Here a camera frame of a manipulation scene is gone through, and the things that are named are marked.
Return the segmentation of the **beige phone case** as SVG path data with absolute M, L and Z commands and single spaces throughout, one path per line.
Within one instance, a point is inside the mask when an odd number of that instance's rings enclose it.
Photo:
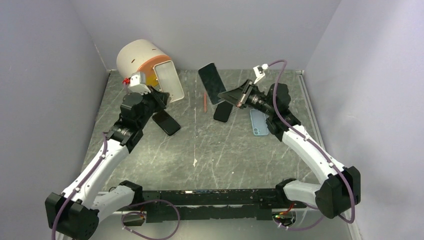
M 169 93 L 170 103 L 182 100 L 185 97 L 181 81 L 172 60 L 156 64 L 153 70 L 161 91 Z

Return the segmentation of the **light blue phone case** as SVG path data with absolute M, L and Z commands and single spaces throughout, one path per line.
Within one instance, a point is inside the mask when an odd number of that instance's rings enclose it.
M 256 109 L 251 109 L 249 114 L 253 135 L 256 137 L 267 136 L 269 134 L 266 123 L 267 116 L 263 112 Z

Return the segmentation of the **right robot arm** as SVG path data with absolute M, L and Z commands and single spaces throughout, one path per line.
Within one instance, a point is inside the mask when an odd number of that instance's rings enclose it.
M 269 132 L 291 148 L 317 178 L 317 184 L 294 178 L 283 180 L 274 195 L 278 206 L 286 208 L 292 202 L 302 202 L 317 208 L 328 219 L 354 211 L 361 201 L 359 170 L 344 166 L 311 137 L 289 109 L 291 96 L 286 84 L 273 83 L 268 92 L 262 92 L 252 80 L 247 80 L 218 97 L 237 108 L 250 107 L 264 113 Z

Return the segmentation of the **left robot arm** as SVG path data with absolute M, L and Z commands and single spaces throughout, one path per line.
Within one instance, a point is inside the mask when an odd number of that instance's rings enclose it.
M 153 114 L 164 110 L 168 92 L 153 87 L 130 92 L 120 105 L 118 120 L 103 133 L 103 144 L 87 167 L 61 193 L 52 192 L 45 200 L 51 239 L 57 236 L 88 240 L 98 225 L 117 210 L 137 210 L 143 203 L 143 188 L 125 181 L 114 190 L 98 195 L 115 168 L 130 155 L 143 137 L 143 129 Z

